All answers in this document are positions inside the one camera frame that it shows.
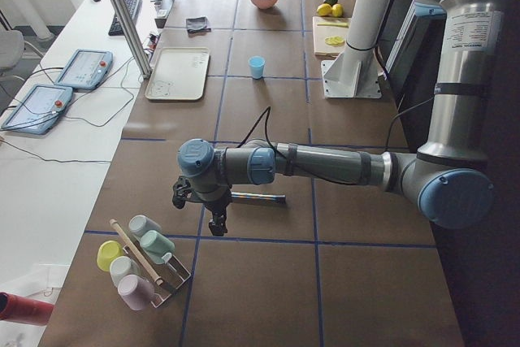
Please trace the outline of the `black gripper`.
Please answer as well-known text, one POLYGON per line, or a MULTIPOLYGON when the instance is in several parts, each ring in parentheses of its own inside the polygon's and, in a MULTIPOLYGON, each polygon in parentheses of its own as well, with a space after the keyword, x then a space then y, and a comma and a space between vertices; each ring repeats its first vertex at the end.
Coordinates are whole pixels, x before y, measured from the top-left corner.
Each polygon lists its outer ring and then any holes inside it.
POLYGON ((227 208, 231 202, 231 195, 223 195, 213 201, 204 201, 204 207, 212 213, 213 220, 208 223, 208 227, 213 236, 224 236, 228 233, 226 226, 227 208))

